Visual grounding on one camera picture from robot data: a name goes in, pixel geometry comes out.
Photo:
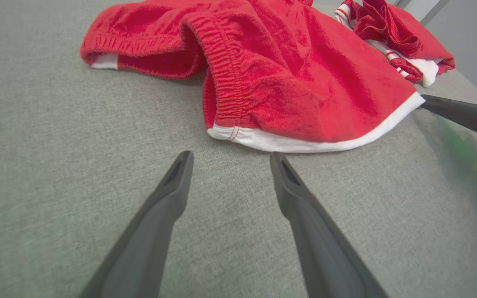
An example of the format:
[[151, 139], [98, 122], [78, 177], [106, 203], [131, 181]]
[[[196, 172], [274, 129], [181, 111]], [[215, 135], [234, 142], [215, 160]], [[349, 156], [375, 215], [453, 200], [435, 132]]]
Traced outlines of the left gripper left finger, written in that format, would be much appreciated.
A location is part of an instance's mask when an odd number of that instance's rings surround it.
[[82, 298], [157, 298], [172, 230], [187, 206], [194, 154], [182, 151], [82, 290]]

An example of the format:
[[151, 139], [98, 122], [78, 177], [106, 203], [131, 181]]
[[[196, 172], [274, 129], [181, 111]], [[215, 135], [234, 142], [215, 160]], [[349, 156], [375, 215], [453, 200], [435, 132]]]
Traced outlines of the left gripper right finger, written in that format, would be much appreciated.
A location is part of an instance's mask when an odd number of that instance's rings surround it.
[[280, 210], [293, 230], [307, 295], [386, 298], [386, 291], [286, 156], [272, 152], [270, 167]]

